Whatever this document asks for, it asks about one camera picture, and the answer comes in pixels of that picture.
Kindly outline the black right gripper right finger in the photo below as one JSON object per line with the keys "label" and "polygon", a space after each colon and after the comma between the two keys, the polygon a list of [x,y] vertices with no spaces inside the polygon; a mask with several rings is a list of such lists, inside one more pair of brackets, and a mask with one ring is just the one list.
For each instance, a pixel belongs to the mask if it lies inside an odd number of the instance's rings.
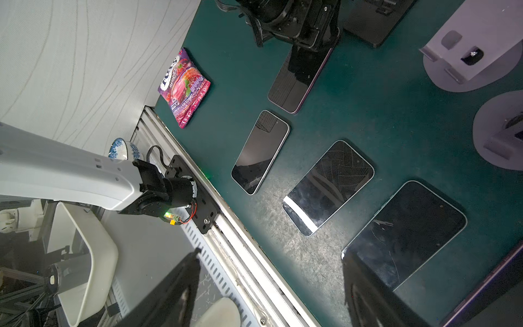
{"label": "black right gripper right finger", "polygon": [[342,255],[345,303],[353,326],[427,326],[357,255]]}

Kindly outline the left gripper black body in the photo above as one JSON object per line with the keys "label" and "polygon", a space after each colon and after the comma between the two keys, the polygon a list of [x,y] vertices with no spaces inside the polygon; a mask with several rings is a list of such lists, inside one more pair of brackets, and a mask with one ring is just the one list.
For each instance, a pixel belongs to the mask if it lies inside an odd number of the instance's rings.
{"label": "left gripper black body", "polygon": [[238,1],[249,22],[256,44],[276,38],[310,51],[323,51],[339,39],[340,1],[273,0]]}

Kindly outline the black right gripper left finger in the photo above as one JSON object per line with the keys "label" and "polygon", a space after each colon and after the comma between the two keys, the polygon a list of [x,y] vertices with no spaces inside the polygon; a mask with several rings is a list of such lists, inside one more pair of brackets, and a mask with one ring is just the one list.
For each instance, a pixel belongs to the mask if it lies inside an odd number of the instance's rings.
{"label": "black right gripper left finger", "polygon": [[201,263],[197,248],[127,314],[118,326],[189,326],[200,283]]}

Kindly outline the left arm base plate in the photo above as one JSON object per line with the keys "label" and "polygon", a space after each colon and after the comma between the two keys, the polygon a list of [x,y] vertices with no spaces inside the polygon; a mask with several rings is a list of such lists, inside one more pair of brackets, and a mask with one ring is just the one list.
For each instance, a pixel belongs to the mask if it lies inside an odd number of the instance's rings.
{"label": "left arm base plate", "polygon": [[172,157],[170,165],[166,170],[166,176],[167,178],[177,177],[191,180],[193,184],[193,206],[189,206],[187,211],[189,216],[192,217],[190,221],[196,224],[201,234],[207,234],[213,227],[221,210],[218,203],[198,178],[199,176],[190,169],[180,155]]}

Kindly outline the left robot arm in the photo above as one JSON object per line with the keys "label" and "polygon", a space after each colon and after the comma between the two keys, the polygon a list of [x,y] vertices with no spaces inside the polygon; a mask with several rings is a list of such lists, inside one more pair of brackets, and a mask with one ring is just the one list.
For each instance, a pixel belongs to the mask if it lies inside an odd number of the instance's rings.
{"label": "left robot arm", "polygon": [[193,201],[196,182],[141,159],[104,157],[1,124],[1,195],[92,204],[162,217]]}

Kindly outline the purple edged black phone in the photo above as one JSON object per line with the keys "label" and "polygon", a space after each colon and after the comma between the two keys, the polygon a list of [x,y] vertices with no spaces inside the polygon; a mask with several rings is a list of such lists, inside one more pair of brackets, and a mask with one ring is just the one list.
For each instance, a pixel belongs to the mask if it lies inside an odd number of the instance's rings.
{"label": "purple edged black phone", "polygon": [[498,263],[440,325],[522,325],[522,242]]}

